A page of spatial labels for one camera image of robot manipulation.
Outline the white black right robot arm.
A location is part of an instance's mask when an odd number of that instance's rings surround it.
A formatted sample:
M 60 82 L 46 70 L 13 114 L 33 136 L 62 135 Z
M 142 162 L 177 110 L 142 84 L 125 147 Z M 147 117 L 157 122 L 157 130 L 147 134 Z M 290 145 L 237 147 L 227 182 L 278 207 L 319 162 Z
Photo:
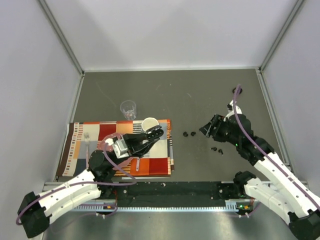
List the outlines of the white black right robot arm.
M 320 237 L 320 198 L 282 162 L 274 148 L 252 130 L 250 120 L 230 102 L 226 116 L 215 114 L 199 130 L 216 142 L 230 143 L 238 154 L 272 183 L 266 186 L 249 171 L 238 172 L 233 192 L 239 198 L 258 200 L 277 214 L 298 240 Z

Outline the black taped earbud charging case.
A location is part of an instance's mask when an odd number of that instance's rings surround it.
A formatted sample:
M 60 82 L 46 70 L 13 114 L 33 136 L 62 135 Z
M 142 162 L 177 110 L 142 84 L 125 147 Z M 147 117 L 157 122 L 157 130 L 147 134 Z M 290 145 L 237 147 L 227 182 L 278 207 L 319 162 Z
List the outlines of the black taped earbud charging case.
M 146 130 L 145 133 L 146 133 L 146 139 L 148 141 L 151 141 L 151 140 L 159 139 L 160 137 L 162 137 L 164 134 L 164 130 L 162 129 L 162 126 L 156 125 Z

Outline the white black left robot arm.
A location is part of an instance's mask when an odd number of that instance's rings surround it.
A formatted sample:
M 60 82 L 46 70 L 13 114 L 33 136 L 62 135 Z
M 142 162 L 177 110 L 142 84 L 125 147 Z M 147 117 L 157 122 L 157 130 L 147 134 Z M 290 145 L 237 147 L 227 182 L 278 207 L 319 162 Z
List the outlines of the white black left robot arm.
M 72 209 L 100 197 L 109 198 L 114 187 L 136 184 L 136 179 L 124 171 L 121 164 L 142 158 L 163 134 L 157 125 L 142 133 L 115 133 L 105 137 L 100 143 L 101 149 L 90 155 L 87 169 L 51 190 L 26 194 L 18 209 L 16 224 L 32 239 Z

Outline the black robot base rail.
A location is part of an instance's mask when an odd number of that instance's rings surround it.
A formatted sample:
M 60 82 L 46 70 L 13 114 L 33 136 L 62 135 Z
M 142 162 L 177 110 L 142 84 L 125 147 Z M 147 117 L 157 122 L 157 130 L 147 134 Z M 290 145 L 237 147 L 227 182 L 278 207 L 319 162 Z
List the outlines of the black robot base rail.
M 233 183 L 219 181 L 138 182 L 113 192 L 119 207 L 213 207 L 241 198 Z

